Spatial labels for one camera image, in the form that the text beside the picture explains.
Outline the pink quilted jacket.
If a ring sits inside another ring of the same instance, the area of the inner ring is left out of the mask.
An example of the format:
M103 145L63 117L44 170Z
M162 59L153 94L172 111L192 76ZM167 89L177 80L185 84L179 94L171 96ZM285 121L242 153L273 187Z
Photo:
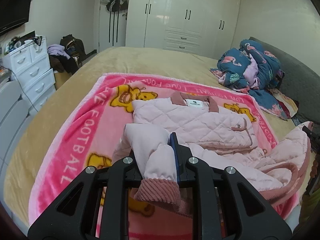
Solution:
M179 188L171 133L209 166L236 168L273 206L287 201L304 181L310 140L301 127L267 150L259 146L247 115L220 107L209 96L174 92L132 105L133 123L125 125L112 160L134 153L143 177L132 192L136 200L191 215L192 194Z

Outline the dark clothes pile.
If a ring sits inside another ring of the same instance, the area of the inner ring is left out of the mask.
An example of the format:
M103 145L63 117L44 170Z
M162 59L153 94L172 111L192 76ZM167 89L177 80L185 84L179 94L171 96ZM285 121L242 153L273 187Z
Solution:
M65 47L65 52L71 57L66 59L63 56L49 55L51 61L55 61L55 64L60 64L61 68L67 73L75 74L79 67L78 65L86 59L86 52L83 41L75 38L72 34L63 36L59 45Z

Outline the pink cartoon fleece blanket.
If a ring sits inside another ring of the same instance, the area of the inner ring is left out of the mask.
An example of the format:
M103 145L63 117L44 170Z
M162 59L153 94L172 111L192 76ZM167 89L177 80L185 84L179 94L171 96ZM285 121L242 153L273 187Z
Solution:
M290 238L310 142L278 140L249 95L157 75L100 77L53 140L29 239Z

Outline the tan bed cover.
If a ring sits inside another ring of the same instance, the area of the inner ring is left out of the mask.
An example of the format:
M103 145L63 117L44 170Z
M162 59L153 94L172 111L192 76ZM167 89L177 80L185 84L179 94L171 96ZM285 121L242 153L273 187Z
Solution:
M123 135L133 123L135 100L169 98L174 92L211 97L218 106L245 114L259 146L271 150L278 140L256 101L222 89L207 57L148 48L107 49L82 66L44 104L21 137L4 181L4 201L25 225L31 225L87 165L108 167ZM276 121L284 132L292 130ZM299 190L273 206L289 216L299 191L309 178L309 164ZM136 200L132 210L145 218Z

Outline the yellow red folded blanket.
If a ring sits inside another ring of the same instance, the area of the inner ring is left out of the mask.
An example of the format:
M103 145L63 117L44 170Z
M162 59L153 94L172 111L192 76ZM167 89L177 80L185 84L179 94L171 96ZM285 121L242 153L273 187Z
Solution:
M298 103L291 98L287 97L276 88L270 89L271 94L277 99L280 106L284 110L287 118L291 119L298 112Z

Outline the grey white cabinet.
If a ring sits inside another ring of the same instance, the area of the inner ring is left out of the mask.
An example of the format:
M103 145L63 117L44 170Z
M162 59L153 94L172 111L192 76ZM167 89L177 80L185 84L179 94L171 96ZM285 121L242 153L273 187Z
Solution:
M8 165L31 121L29 108L17 81L8 81L1 87L1 165Z

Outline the blue flamingo print duvet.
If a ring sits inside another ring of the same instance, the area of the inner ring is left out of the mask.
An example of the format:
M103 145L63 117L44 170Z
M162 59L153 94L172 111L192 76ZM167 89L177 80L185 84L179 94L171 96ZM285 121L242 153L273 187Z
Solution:
M259 42L242 40L238 49L226 51L210 71L220 85L252 96L263 111L283 120L290 118L289 111L271 92L284 77L281 63Z

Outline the white drawer chest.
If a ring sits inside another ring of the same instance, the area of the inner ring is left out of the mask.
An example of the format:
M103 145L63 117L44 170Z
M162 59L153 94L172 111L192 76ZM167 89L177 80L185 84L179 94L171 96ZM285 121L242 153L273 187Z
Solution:
M35 115L56 91L54 71L50 67L46 38L37 36L2 58L11 78L22 87L22 99Z

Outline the lilac garment on pile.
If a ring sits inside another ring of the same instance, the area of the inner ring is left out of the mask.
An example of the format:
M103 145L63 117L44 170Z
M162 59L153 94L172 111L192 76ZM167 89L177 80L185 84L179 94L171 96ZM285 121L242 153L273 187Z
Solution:
M52 44L48 46L47 53L52 56L63 56L66 59L71 57L65 52L65 47L59 44Z

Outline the white wardrobe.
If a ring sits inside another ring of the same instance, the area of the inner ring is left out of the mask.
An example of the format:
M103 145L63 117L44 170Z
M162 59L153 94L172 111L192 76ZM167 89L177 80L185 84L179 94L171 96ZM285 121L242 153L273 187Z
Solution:
M218 60L233 42L241 0L129 0L127 47Z

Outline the hanging bags on door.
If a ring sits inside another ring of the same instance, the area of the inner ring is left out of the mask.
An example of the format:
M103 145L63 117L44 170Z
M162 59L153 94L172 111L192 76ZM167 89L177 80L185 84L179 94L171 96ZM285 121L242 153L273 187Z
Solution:
M109 12L125 11L129 7L128 0L100 0L100 3L104 5Z

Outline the black television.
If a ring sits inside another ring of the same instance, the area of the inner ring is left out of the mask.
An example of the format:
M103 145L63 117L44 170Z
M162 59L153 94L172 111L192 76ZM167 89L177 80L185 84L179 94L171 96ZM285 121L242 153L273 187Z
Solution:
M1 9L1 36L29 21L31 0L9 0Z

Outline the white door with stripes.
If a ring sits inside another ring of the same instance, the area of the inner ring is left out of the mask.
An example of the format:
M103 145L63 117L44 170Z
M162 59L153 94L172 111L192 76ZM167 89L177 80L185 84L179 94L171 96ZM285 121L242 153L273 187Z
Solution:
M127 10L108 11L106 0L95 0L94 42L98 52L125 46Z

